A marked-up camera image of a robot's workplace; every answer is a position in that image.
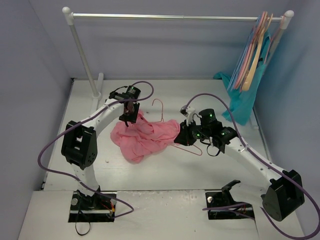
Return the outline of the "pink wire hanger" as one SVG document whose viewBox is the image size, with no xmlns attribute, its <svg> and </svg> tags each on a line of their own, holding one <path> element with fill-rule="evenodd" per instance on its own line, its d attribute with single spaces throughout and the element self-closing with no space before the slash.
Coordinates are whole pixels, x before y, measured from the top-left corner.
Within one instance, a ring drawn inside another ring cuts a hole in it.
<svg viewBox="0 0 320 240">
<path fill-rule="evenodd" d="M 165 120 L 164 120 L 164 104 L 163 104 L 163 102 L 162 102 L 160 99 L 154 98 L 153 101 L 152 101 L 152 103 L 151 103 L 151 106 L 154 105 L 155 101 L 158 101 L 158 102 L 161 104 L 161 117 L 160 117 L 160 121 L 159 121 L 159 122 L 164 122 L 164 121 L 165 121 Z M 182 147 L 179 147 L 178 145 L 172 145 L 172 147 L 173 147 L 173 148 L 176 148 L 176 149 L 179 149 L 179 150 L 181 150 L 181 151 L 187 152 L 187 153 L 189 153 L 189 154 L 196 155 L 196 156 L 202 156 L 202 154 L 203 154 L 203 151 L 202 151 L 199 147 L 197 147 L 197 146 L 194 146 L 194 147 L 195 147 L 197 150 L 199 150 L 199 153 L 193 152 L 193 151 L 190 151 L 190 150 L 187 150 L 187 149 L 184 149 L 184 148 L 182 148 Z"/>
</svg>

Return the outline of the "pink t shirt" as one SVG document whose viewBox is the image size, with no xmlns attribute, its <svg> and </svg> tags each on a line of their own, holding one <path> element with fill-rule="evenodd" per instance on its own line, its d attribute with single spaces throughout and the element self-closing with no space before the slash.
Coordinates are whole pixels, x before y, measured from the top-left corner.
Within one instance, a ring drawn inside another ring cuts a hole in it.
<svg viewBox="0 0 320 240">
<path fill-rule="evenodd" d="M 179 132 L 180 124 L 176 120 L 150 122 L 140 110 L 136 123 L 117 122 L 110 139 L 120 148 L 125 160 L 138 164 L 144 157 L 173 145 Z"/>
</svg>

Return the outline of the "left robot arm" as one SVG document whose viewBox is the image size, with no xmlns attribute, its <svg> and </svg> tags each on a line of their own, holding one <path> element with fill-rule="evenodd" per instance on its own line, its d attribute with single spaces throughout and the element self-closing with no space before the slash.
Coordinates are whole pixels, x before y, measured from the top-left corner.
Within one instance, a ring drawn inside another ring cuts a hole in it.
<svg viewBox="0 0 320 240">
<path fill-rule="evenodd" d="M 127 127 L 137 121 L 140 104 L 132 102 L 140 97 L 141 90 L 128 86 L 126 92 L 113 91 L 104 105 L 91 116 L 63 137 L 61 154 L 71 164 L 75 176 L 79 179 L 77 191 L 84 196 L 82 204 L 89 210 L 96 209 L 100 204 L 100 185 L 94 170 L 94 161 L 98 156 L 97 138 L 100 133 L 114 120 L 118 119 Z"/>
</svg>

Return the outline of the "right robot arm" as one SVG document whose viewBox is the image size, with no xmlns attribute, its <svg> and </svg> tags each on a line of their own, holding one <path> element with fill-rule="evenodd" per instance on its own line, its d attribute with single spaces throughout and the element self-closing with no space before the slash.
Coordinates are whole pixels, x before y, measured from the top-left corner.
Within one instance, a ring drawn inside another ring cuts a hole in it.
<svg viewBox="0 0 320 240">
<path fill-rule="evenodd" d="M 227 206 L 240 203 L 257 205 L 275 221 L 281 222 L 304 204 L 303 192 L 293 182 L 302 184 L 301 176 L 295 171 L 286 171 L 249 146 L 237 131 L 217 120 L 215 111 L 207 108 L 199 112 L 200 124 L 193 119 L 195 110 L 181 109 L 185 120 L 180 124 L 180 132 L 174 142 L 192 146 L 197 140 L 208 140 L 207 146 L 218 149 L 244 166 L 258 179 L 258 185 L 250 185 L 233 180 L 221 189 L 221 200 Z"/>
</svg>

